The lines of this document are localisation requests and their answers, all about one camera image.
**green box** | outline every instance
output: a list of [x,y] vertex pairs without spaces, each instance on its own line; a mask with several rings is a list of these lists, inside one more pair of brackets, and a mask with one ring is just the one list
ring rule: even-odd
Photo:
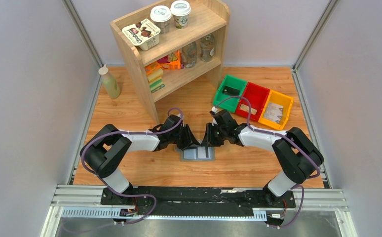
[[[226,75],[225,78],[223,79],[222,84],[217,90],[216,95],[214,96],[213,104],[218,105],[222,100],[230,97],[230,95],[223,94],[223,89],[225,88],[225,86],[229,86],[231,88],[239,90],[239,95],[242,96],[247,83],[248,82],[245,80],[236,78],[231,75]],[[236,107],[238,103],[239,103],[239,98],[232,98],[223,102],[219,107],[234,113],[236,111]]]

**gray floor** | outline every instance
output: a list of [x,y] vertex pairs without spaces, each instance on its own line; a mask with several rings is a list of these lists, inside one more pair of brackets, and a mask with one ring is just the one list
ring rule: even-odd
[[[294,212],[287,212],[286,221]],[[62,219],[71,231],[85,231],[111,223],[110,219],[72,218]],[[61,237],[340,237],[334,212],[301,212],[290,227],[274,230],[265,223],[249,221],[181,221],[144,220],[130,226],[108,226],[84,234],[70,234],[62,231]]]

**white bottle cap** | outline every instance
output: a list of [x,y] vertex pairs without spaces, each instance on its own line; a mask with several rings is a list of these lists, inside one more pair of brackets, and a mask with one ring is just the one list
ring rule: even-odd
[[155,6],[151,10],[151,19],[155,22],[165,22],[171,17],[172,13],[167,6]]
[[99,73],[100,75],[105,75],[105,74],[107,74],[107,73],[108,73],[107,65],[104,64],[104,66],[101,67],[101,68],[98,70],[98,73]]
[[187,1],[178,0],[172,3],[171,12],[176,16],[186,16],[191,12],[191,6]]

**white wall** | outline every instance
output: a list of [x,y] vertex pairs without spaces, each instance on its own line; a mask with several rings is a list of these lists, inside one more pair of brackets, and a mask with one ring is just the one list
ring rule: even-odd
[[[122,64],[109,22],[156,0],[72,1],[104,63]],[[224,0],[231,11],[225,64],[293,65],[328,1]]]
[[97,68],[60,0],[0,0],[0,237],[37,237]]
[[382,1],[341,0],[300,69],[334,188],[382,237]]

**bottle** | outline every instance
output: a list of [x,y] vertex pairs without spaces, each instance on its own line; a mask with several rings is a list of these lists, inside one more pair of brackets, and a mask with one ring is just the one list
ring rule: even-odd
[[213,59],[214,46],[215,46],[215,39],[213,34],[208,34],[200,39],[201,60],[208,62]]
[[197,43],[192,42],[190,44],[187,44],[184,47],[182,47],[181,51],[181,58],[184,67],[194,67],[195,63],[197,62]]
[[102,86],[107,91],[111,99],[116,99],[120,95],[120,87],[114,76],[108,71],[105,64],[98,70],[98,73],[102,76]]

